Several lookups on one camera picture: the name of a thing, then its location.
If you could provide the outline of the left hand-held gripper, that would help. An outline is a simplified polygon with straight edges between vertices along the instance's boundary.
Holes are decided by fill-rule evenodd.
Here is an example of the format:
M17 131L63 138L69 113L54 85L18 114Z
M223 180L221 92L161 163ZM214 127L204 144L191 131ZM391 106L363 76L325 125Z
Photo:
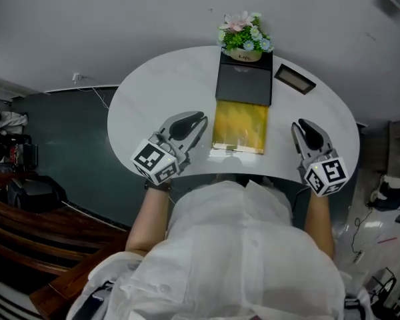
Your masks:
M154 185L180 175L190 164L188 152L196 146L208 125L201 111L174 115L141 144L131 156L136 170Z

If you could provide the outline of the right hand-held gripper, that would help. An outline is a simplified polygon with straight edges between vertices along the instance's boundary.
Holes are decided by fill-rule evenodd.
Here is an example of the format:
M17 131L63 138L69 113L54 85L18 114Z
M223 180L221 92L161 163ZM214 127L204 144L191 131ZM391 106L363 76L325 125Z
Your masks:
M303 159L298 166L301 182L318 197L340 191L349 175L327 132L310 120L299 119L292 123L291 134L300 156L316 156L314 160Z

